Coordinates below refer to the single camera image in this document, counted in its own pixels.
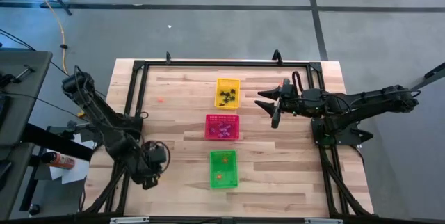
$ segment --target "wooden table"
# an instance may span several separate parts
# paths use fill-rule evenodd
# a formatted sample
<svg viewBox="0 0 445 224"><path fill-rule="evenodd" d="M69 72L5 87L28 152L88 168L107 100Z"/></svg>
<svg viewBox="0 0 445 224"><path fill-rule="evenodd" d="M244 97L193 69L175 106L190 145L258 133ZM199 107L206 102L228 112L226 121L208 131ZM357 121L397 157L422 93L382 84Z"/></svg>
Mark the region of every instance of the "wooden table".
<svg viewBox="0 0 445 224"><path fill-rule="evenodd" d="M133 61L117 59L115 63L106 101L117 112L124 110ZM344 93L339 62L325 61L322 66L326 90ZM254 103L256 99L267 101L257 92L277 87L283 78L291 78L294 70L299 69L151 66L143 102L143 111L149 117L144 121L143 133L145 140L165 142L172 151L172 161L153 189L144 191L130 182L125 215L328 217L321 162L309 118L285 114L280 127L272 129L269 115ZM307 88L305 71L301 69L300 73ZM239 109L221 110L213 105L218 77L241 80ZM132 113L138 83L136 87ZM204 122L210 113L238 114L239 141L206 141ZM209 151L231 149L238 155L239 186L211 190ZM372 212L360 157L351 147L338 149L344 182ZM113 160L104 150L92 158L84 209L108 183L112 166ZM332 188L340 209L337 188Z"/></svg>

